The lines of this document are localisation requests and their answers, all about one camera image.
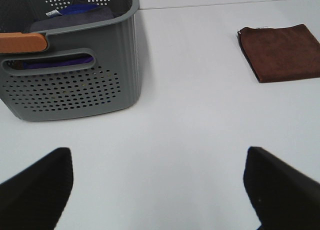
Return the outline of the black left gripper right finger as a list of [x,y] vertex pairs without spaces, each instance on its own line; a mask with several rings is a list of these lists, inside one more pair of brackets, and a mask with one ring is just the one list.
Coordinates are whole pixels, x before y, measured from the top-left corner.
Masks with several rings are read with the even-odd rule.
[[320,184],[262,147],[248,149],[243,183],[259,229],[320,228]]

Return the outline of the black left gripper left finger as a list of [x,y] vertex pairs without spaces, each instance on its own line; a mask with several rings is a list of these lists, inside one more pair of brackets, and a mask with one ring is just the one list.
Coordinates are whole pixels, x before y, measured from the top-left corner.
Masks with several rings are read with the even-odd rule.
[[2,230],[53,230],[74,184],[71,150],[60,147],[0,185]]

